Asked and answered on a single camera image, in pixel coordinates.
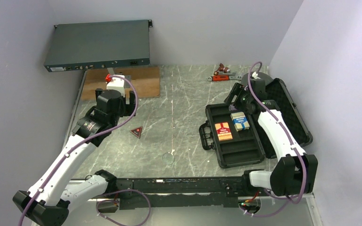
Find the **purple poker chip stack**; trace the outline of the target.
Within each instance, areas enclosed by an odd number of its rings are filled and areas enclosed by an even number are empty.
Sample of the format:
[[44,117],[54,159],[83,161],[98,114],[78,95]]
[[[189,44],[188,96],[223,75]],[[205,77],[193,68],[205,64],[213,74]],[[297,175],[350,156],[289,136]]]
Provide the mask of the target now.
[[233,105],[230,105],[230,106],[229,106],[229,110],[230,110],[230,111],[236,111],[237,109],[236,109]]

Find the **blue playing card box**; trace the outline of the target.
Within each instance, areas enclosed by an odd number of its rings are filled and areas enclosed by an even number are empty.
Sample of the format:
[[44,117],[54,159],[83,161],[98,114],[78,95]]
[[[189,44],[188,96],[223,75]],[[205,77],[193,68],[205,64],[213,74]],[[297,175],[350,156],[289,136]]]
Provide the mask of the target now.
[[230,117],[234,123],[236,131],[242,131],[250,129],[250,124],[247,120],[246,115],[243,112],[231,113]]

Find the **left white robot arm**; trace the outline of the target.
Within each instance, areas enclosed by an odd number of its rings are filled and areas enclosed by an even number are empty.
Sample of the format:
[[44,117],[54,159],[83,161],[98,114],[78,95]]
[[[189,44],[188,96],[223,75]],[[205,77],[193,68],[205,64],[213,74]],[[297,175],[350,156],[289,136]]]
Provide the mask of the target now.
[[129,92],[129,97],[116,89],[96,90],[96,104],[78,120],[48,170],[28,190],[15,193],[13,202],[22,212],[19,226],[25,218],[40,226],[61,226],[74,209],[90,198],[109,198],[117,192],[117,177],[104,169],[71,189],[66,187],[103,140],[136,115],[138,105],[135,90]]

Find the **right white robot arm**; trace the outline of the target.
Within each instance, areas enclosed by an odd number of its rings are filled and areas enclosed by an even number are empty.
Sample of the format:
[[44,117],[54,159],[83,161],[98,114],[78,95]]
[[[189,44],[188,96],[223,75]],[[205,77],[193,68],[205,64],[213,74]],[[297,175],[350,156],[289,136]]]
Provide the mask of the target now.
[[280,105],[268,99],[263,80],[248,81],[247,86],[236,82],[226,104],[252,115],[266,133],[277,157],[272,171],[251,170],[241,182],[241,190],[253,195],[259,188],[273,191],[276,196],[302,197],[313,191],[318,160],[307,154],[284,122]]

